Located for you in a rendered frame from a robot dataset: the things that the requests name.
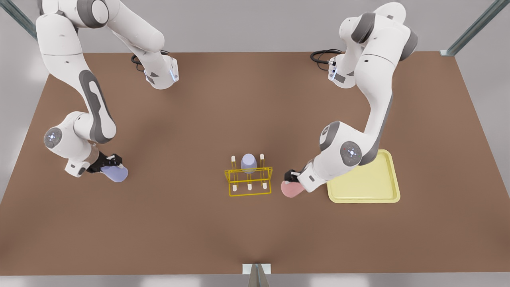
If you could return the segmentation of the pink cup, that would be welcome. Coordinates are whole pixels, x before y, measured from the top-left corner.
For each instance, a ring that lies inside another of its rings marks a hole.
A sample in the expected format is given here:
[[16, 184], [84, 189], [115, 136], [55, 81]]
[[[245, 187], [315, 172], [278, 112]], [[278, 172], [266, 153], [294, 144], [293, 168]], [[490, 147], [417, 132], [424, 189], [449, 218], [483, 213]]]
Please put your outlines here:
[[283, 181], [281, 184], [281, 190], [286, 197], [293, 198], [302, 193], [305, 188], [300, 182]]

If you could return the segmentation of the silver frame post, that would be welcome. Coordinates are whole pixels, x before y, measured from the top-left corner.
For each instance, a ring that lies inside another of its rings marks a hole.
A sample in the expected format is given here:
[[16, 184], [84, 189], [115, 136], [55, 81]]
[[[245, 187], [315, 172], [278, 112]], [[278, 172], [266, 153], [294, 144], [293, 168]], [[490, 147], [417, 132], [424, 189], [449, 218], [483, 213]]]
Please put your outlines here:
[[474, 38], [496, 15], [498, 15], [508, 4], [510, 0], [494, 0], [492, 4], [466, 29], [466, 31], [448, 47], [448, 49], [439, 51], [443, 57], [454, 57], [466, 44]]
[[271, 274], [271, 264], [242, 264], [242, 274], [249, 275], [248, 287], [270, 287], [266, 275]]
[[12, 2], [12, 0], [0, 0], [0, 7], [37, 41], [35, 24], [14, 4], [14, 2]]

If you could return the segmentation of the lavender blue cup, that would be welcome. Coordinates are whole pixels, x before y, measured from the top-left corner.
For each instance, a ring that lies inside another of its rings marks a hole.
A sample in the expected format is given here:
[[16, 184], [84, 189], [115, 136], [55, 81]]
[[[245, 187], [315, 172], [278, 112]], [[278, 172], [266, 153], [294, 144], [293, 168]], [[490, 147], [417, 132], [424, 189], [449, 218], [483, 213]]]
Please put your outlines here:
[[252, 174], [257, 168], [257, 160], [253, 154], [245, 154], [241, 159], [241, 169], [246, 174]]
[[122, 182], [129, 174], [128, 169], [122, 165], [104, 166], [100, 169], [100, 172], [105, 174], [113, 182]]

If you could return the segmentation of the pale yellow tray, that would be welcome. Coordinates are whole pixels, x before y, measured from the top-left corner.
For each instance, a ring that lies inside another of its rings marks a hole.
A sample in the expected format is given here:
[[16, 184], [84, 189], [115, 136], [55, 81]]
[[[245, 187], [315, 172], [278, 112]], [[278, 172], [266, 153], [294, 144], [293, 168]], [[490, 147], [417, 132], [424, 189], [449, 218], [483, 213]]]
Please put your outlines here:
[[379, 149], [375, 160], [327, 183], [334, 203], [397, 203], [400, 190], [392, 155]]

